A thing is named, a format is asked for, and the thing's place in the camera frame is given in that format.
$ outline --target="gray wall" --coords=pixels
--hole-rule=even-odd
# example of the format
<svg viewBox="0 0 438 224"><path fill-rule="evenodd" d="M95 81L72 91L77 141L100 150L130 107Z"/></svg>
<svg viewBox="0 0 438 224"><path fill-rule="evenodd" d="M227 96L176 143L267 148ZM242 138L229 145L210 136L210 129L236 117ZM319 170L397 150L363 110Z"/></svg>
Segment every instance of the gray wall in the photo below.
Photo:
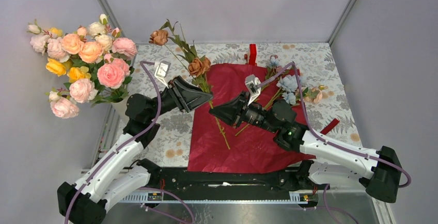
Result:
<svg viewBox="0 0 438 224"><path fill-rule="evenodd" d="M90 163L108 106L55 117L44 92L67 79L45 69L27 22L72 32L98 19L96 0L0 0L0 223L61 223L56 190Z"/></svg>
<svg viewBox="0 0 438 224"><path fill-rule="evenodd" d="M108 0L126 36L148 42L166 19L197 42L326 41L348 0Z"/></svg>
<svg viewBox="0 0 438 224"><path fill-rule="evenodd" d="M364 145L394 148L412 176L397 223L438 219L437 44L438 0L358 0L332 46Z"/></svg>

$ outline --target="pink rose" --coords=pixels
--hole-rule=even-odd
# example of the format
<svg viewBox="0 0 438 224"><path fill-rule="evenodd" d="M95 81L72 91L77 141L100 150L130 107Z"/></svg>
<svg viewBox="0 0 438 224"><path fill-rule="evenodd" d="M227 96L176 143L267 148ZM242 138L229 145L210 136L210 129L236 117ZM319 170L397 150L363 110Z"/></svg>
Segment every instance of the pink rose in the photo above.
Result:
<svg viewBox="0 0 438 224"><path fill-rule="evenodd" d="M86 42L79 51L79 57L83 62L94 63L102 55L102 46L98 42Z"/></svg>
<svg viewBox="0 0 438 224"><path fill-rule="evenodd" d="M60 98L56 102L50 102L50 108L55 116L63 119L75 117L79 113L79 108L66 98Z"/></svg>
<svg viewBox="0 0 438 224"><path fill-rule="evenodd" d="M98 91L95 84L88 78L81 78L70 85L70 95L78 103L87 103L96 97Z"/></svg>
<svg viewBox="0 0 438 224"><path fill-rule="evenodd" d="M62 49L62 37L49 39L47 43L47 54L51 58L58 59L59 62L66 62L70 55Z"/></svg>
<svg viewBox="0 0 438 224"><path fill-rule="evenodd" d="M124 81L124 71L118 65L108 63L98 69L97 78L101 85L117 89Z"/></svg>
<svg viewBox="0 0 438 224"><path fill-rule="evenodd" d="M103 59L104 59L106 62L110 63L112 57L113 57L112 54L106 54L106 55L103 56Z"/></svg>
<svg viewBox="0 0 438 224"><path fill-rule="evenodd" d="M137 47L135 46L135 43L126 37L117 38L113 42L113 47L111 50L113 53L124 54L130 58L137 54Z"/></svg>
<svg viewBox="0 0 438 224"><path fill-rule="evenodd" d="M76 32L79 36L86 36L87 35L87 28L79 27Z"/></svg>
<svg viewBox="0 0 438 224"><path fill-rule="evenodd" d="M125 76L129 75L129 65L123 59L114 58L114 60L113 60L113 62L111 62L111 64L117 65L118 67L122 68Z"/></svg>
<svg viewBox="0 0 438 224"><path fill-rule="evenodd" d="M82 49L84 42L78 34L67 34L62 38L62 48L69 54L75 55Z"/></svg>

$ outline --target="floral tablecloth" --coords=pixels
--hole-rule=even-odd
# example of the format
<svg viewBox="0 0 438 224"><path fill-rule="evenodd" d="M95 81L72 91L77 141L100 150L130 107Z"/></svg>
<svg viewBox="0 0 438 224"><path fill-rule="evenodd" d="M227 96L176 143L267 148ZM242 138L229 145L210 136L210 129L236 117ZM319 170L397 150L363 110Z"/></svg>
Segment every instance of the floral tablecloth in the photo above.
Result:
<svg viewBox="0 0 438 224"><path fill-rule="evenodd" d="M176 45L169 45L175 53L181 51ZM235 63L245 64L244 54L247 53L249 44L198 44L198 54L205 54L212 64ZM328 133L330 137L344 141L355 146L362 146L357 133L356 124L350 111L350 106L339 78L332 52L328 43L275 43L257 44L257 65L265 67L269 57L277 55L280 65L284 66L293 60L300 68L306 79L307 86L328 86L323 99L318 104L306 103L307 114L311 125L317 131L322 130L334 118L340 123ZM141 45L134 63L133 79L129 85L130 94L141 93L150 97L156 96L155 89L147 74L141 69L139 62L161 61L171 62L170 75L167 80L181 75L189 79L189 74L181 63L164 46ZM159 166L187 166L189 162L190 140L193 124L193 114L181 113L174 109L158 119L161 125L159 132L150 145L134 159L148 158ZM118 137L126 124L119 123Z"/></svg>

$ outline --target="red paper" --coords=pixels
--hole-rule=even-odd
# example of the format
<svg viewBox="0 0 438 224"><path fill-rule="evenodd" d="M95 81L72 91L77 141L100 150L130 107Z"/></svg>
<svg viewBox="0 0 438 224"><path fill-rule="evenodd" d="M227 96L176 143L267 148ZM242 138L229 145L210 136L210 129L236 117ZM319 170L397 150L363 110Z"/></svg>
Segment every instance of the red paper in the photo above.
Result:
<svg viewBox="0 0 438 224"><path fill-rule="evenodd" d="M266 68L252 65L216 64L207 74L208 83L214 94L213 106L226 103L237 97L241 91L247 91L245 78L254 74L261 81L267 73ZM265 106L277 92L272 83L262 91L258 103ZM234 129L219 121L224 128L230 150L219 132L216 119L208 113L209 104L195 110L192 143L189 156L189 171L230 172L230 173L267 173L281 170L312 155L288 152L274 141L275 134L255 126L248 126L237 137L234 136L246 123ZM292 108L297 112L296 121L305 124L301 106Z"/></svg>

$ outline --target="cable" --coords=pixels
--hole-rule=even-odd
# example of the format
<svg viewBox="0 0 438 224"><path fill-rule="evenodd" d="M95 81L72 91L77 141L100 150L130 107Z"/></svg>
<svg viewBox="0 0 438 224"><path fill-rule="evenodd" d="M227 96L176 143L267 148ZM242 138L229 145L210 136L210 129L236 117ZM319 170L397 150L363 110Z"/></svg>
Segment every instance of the cable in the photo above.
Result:
<svg viewBox="0 0 438 224"><path fill-rule="evenodd" d="M338 211L340 213L343 213L347 216L349 216L356 224L359 224L359 221L354 218L354 216L350 213L348 213L347 211L340 209L338 207L328 207L330 210L334 210L334 211ZM319 206L319 207L305 207L305 208L301 208L301 207L294 207L292 208L293 210L303 210L303 211L309 211L309 210L326 210L327 206Z"/></svg>
<svg viewBox="0 0 438 224"><path fill-rule="evenodd" d="M318 135L318 134L317 134L317 133L311 128L311 126L310 126L310 122L309 122L309 118L307 117L306 105L304 104L303 90L301 89L300 77L298 76L298 70L296 69L295 62L290 62L290 63L288 63L288 64L287 64L285 67L283 67L283 68L282 68L277 74L275 74L274 76L268 78L266 81L264 81L264 82L258 84L258 85L256 86L256 88L260 88L260 87L262 87L262 86L264 86L264 85L267 85L267 84L269 84L270 82L274 81L278 76L280 76L280 75L281 75L281 74L282 74L282 73L283 73L288 67L290 67L290 66L293 66L293 70L294 70L294 73L295 73L296 83L298 84L298 91L299 91L299 93L300 93L300 100L301 100L301 103L303 103L303 104L301 105L301 107L302 107L302 109L303 109L303 114L304 114L304 118L305 118L305 120L306 120L306 124L307 124L307 126L309 127L310 132L311 132L316 138L318 138L319 140L323 141L325 144L328 144L328 145L330 145L330 146L332 146L332 147L335 147L335 148L337 148L337 149L341 149L341 150L343 150L343 151L346 151L346 152L349 152L349 153L355 154L355 155L357 155L357 156L362 156L362 157L364 157L364 158L370 158L370 159L372 159L372 160L375 160L375 161L380 162L380 163L384 163L384 164L386 164L386 165L389 165L389 166L391 166L391 167L397 169L398 171L400 171L401 173L403 173L403 174L406 176L406 179L407 179L406 183L404 183L404 184L402 184L402 185L399 185L399 188L405 188L405 187L407 187L407 186L409 186L409 185L411 184L411 181L412 181L411 176L409 175L409 173L408 173L407 171L405 171L405 170L404 170L403 168L401 168L400 166L397 166L397 165L395 165L395 164L393 164L393 163L391 163L391 162L388 162L388 161L386 161L386 160L384 160L384 159L381 159L381 158L379 158L379 157L375 157L375 156L369 155L369 154L367 154L367 153L360 153L360 152L357 152L357 151L354 151L354 150L351 150L351 149L348 149L348 148L344 148L343 146L340 146L340 145L338 145L338 144L336 144L336 143L333 143L333 142L331 142L331 141L327 141L327 140L325 140L324 138L320 137L320 136L319 136L319 135Z"/></svg>
<svg viewBox="0 0 438 224"><path fill-rule="evenodd" d="M184 207L187 209L187 211L189 212L189 214L190 214L190 216L191 216L191 218L192 218L192 221L191 221L191 222L189 222L189 221L185 221L185 220L179 219L179 218L177 218L177 217L175 217L175 216L173 216L173 215L171 215L171 214L168 214L168 213L166 213L166 212L163 212L163 211L160 211L160 210L156 210L156 209L153 209L153 208L149 208L149 207L145 207L146 210L152 210L152 211L154 211L154 212L157 212L157 213L159 213L159 214L165 215L165 216L167 216L167 217L170 217L170 218L172 218L172 219L174 219L174 220L176 220L176 221L179 221L179 222L182 222L182 223L185 223L185 224L193 224L193 223L195 223L195 215L193 215L192 210L189 208L189 206L187 206L187 204L186 204L183 200L181 200L181 198L177 197L175 194L173 194L173 193L171 193L171 192L168 192L168 191L166 191L166 190L163 190L163 189L154 189L154 188L148 188L148 187L141 187L141 188L139 188L139 189L152 190L152 191L159 191L159 192L161 192L161 193L163 193L163 194L168 194L168 195L172 196L173 198L177 199L177 200L178 200L179 202L181 202L182 205L184 205Z"/></svg>
<svg viewBox="0 0 438 224"><path fill-rule="evenodd" d="M149 131L157 122L158 117L160 116L160 111L161 111L161 96L160 96L160 90L158 88L158 85L156 84L155 80L153 79L152 74L148 71L148 69L146 68L146 66L144 64L148 64L148 65L154 65L153 62L149 62L149 61L140 61L140 66L143 68L143 70L145 70L145 72L148 74L150 80L152 81L152 84L155 88L155 91L157 92L157 102L158 102L158 106L157 106L157 114L154 118L154 120L151 122L151 124L145 128L143 131L141 131L140 133L136 134L135 136L129 138L127 141L125 141L124 143L122 143L117 149L116 152L112 152L111 154L108 155L108 157L106 157L104 160L101 161L101 163L96 167L96 169L90 174L90 176L87 178L87 180L85 180L85 183L83 185L81 185L79 187L79 189L76 191L76 193L74 194L73 198L71 199L69 206L67 208L67 212L66 212L66 218L64 219L64 224L68 224L69 221L69 217L70 217L70 213L71 210L73 208L73 205L76 201L76 199L78 198L79 194L81 193L81 191L85 188L86 184L90 182L90 180L96 175L96 173L106 164L106 162L108 162L110 160L110 158L112 158L117 152L119 152L119 150L121 150L124 146L126 146L127 144L129 144L130 142L132 142L133 140L137 139L139 136L143 135L144 133L146 133L147 131Z"/></svg>

